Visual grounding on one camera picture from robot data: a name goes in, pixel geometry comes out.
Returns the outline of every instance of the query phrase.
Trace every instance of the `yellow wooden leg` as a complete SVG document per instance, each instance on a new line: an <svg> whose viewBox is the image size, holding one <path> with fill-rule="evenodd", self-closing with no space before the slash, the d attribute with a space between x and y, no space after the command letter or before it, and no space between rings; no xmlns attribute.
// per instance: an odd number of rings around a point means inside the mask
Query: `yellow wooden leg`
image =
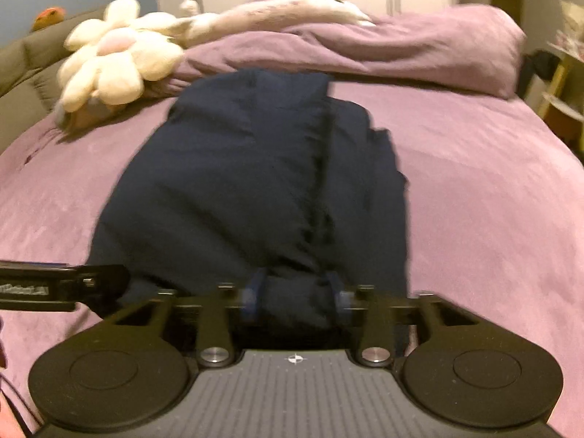
<svg viewBox="0 0 584 438"><path fill-rule="evenodd" d="M568 77L568 72L573 65L573 59L569 56L565 56L562 62L559 63L556 72L554 73L554 78L552 78L550 82L550 86L548 87L547 93L554 97L559 97L564 89L564 84L566 83L566 78ZM550 102L548 100L544 100L539 109L537 110L537 114L541 119L545 119L548 110L550 109Z"/></svg>

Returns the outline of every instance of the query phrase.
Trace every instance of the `beige upholstered headboard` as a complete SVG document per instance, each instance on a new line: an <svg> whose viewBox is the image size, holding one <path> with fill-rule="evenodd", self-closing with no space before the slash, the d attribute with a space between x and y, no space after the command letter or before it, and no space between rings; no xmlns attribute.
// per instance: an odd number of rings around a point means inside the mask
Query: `beige upholstered headboard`
<svg viewBox="0 0 584 438"><path fill-rule="evenodd" d="M78 14L0 49L0 153L57 102L57 70L70 54L63 47L67 35L81 21L102 17L103 9Z"/></svg>

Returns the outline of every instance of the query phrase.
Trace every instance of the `bed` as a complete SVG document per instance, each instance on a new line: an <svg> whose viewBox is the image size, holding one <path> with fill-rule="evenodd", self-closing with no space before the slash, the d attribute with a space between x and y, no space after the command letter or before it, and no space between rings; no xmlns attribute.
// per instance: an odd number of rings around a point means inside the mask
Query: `bed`
<svg viewBox="0 0 584 438"><path fill-rule="evenodd" d="M83 263L119 175L193 80L251 66L334 72L332 96L391 131L408 179L411 291L441 294L550 351L564 372L550 424L584 436L584 170L513 96L522 32L480 6L376 22L373 33L316 24L228 36L190 49L109 124L69 138L51 114L31 124L0 155L0 258ZM82 305L0 316L2 390L22 396L35 428L27 371L99 319Z"/></svg>

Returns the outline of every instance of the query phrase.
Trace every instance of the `black circular joint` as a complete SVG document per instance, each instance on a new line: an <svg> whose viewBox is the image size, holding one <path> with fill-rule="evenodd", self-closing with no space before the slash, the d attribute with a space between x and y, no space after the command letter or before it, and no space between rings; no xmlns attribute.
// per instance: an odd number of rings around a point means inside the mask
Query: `black circular joint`
<svg viewBox="0 0 584 438"><path fill-rule="evenodd" d="M50 423L90 433L136 426L171 407L188 383L184 358L145 328L78 336L44 353L28 375Z"/></svg>
<svg viewBox="0 0 584 438"><path fill-rule="evenodd" d="M473 345L476 336L455 334L430 339L406 359L402 381L415 401L449 422L481 429L548 416L563 385L548 352L517 336Z"/></svg>

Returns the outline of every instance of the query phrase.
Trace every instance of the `dark navy garment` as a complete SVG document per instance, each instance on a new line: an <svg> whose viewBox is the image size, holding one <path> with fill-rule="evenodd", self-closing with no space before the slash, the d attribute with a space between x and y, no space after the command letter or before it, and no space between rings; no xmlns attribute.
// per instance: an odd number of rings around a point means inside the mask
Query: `dark navy garment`
<svg viewBox="0 0 584 438"><path fill-rule="evenodd" d="M88 263L126 265L126 301L267 277L273 332L334 324L326 272L407 294L405 179L387 131L330 78L241 70L188 87L105 206Z"/></svg>

